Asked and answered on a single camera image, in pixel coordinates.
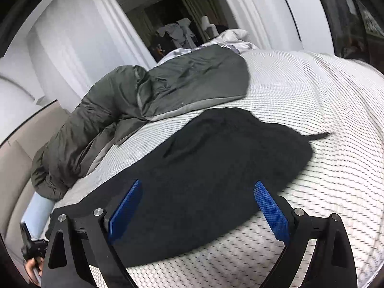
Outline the person's left hand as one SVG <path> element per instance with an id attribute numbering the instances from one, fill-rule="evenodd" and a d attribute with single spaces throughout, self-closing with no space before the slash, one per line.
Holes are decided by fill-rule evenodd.
<path id="1" fill-rule="evenodd" d="M 38 287 L 41 286 L 42 270 L 44 259 L 42 257 L 32 258 L 25 264 L 25 270 L 31 282 Z"/>

